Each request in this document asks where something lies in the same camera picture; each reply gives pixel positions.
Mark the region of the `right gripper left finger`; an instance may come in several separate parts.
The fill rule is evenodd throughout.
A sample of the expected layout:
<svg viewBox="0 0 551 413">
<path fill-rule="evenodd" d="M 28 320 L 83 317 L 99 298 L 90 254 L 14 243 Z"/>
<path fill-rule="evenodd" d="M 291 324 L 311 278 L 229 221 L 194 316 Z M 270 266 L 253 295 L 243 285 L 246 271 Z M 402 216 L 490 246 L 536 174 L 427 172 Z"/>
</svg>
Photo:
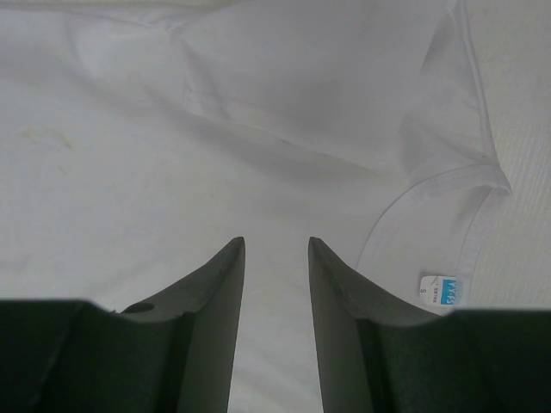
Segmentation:
<svg viewBox="0 0 551 413">
<path fill-rule="evenodd" d="M 2 411 L 227 411 L 244 278 L 236 237 L 121 312 L 76 299 L 3 301 Z"/>
</svg>

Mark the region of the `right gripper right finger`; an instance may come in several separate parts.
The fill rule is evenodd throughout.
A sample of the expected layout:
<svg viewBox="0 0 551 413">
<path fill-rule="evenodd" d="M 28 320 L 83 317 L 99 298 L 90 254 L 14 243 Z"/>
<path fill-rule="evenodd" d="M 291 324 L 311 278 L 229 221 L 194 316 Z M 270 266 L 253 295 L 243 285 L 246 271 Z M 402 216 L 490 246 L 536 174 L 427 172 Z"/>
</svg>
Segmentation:
<svg viewBox="0 0 551 413">
<path fill-rule="evenodd" d="M 308 265 L 324 411 L 549 411 L 548 311 L 438 316 L 364 278 L 316 237 Z"/>
</svg>

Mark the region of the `white t shirt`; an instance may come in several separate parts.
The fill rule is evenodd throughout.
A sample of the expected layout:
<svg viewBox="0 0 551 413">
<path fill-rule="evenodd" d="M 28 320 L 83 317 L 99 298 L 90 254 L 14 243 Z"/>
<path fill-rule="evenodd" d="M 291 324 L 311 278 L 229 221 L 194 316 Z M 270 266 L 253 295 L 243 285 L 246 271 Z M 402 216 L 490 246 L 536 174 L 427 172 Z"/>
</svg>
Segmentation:
<svg viewBox="0 0 551 413">
<path fill-rule="evenodd" d="M 462 1 L 1 8 L 1 294 L 121 309 L 242 237 L 233 412 L 322 409 L 311 237 L 414 303 L 510 191 Z"/>
</svg>

